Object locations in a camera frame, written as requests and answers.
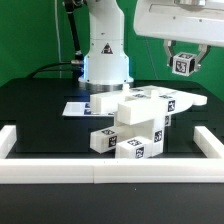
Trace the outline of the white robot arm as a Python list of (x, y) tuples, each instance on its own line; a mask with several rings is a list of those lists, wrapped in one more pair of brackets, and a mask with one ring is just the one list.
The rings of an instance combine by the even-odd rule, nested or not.
[[(79, 83), (96, 91), (132, 83), (124, 53), (124, 14), (116, 0), (87, 0), (90, 50)], [(136, 34), (164, 41), (167, 65), (190, 76), (211, 46), (224, 47), (224, 0), (137, 0)]]

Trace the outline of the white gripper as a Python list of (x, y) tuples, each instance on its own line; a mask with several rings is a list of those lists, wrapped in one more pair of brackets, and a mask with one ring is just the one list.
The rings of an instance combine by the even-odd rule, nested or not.
[(194, 65), (198, 72), (210, 46), (224, 47), (224, 0), (137, 0), (134, 30), (140, 36), (167, 39), (163, 47), (169, 67), (175, 41), (200, 44)]

